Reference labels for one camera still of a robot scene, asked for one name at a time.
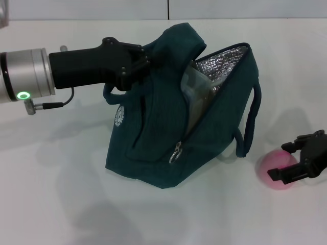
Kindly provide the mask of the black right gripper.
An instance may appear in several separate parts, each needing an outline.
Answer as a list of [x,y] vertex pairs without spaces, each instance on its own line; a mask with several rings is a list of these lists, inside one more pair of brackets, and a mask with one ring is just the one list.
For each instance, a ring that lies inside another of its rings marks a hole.
[[326,133],[324,130],[314,134],[300,135],[293,142],[284,143],[282,150],[292,154],[300,152],[300,163],[267,171],[272,181],[293,183],[304,178],[316,178],[326,169]]

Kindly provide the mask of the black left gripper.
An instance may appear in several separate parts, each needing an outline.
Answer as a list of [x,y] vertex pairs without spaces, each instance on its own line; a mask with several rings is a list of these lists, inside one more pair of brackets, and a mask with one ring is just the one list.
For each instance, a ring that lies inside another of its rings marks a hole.
[[49,62],[56,89],[105,83],[128,91],[160,57],[145,46],[107,37],[98,47],[50,53]]

